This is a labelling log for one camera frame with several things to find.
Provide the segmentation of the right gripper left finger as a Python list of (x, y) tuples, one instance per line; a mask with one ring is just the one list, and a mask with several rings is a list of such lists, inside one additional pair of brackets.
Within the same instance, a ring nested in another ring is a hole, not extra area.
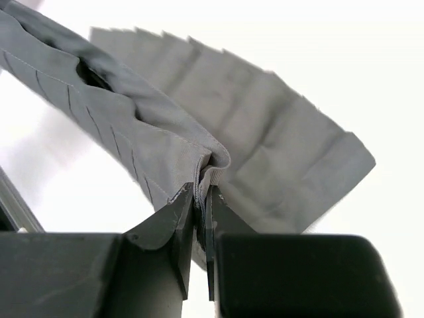
[(193, 184), (188, 182), (167, 205), (125, 233), (144, 253), (168, 251), (169, 263), (184, 300), (189, 291), (193, 228)]

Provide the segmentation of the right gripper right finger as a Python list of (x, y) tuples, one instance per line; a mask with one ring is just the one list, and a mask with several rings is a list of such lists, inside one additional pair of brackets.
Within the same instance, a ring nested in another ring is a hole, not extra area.
[(217, 264), (215, 249), (217, 237), (221, 233), (255, 234), (256, 231), (227, 205), (221, 190), (213, 185), (209, 188), (206, 198), (203, 226), (210, 301), (215, 301), (215, 265)]

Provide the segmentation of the grey pleated skirt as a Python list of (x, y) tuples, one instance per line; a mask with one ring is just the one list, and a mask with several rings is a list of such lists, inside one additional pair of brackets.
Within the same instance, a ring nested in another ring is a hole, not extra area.
[(84, 39), (1, 2), (1, 66), (108, 150), (161, 209), (187, 182), (218, 186), (259, 233), (302, 233), (376, 161), (276, 74), (225, 50), (144, 30)]

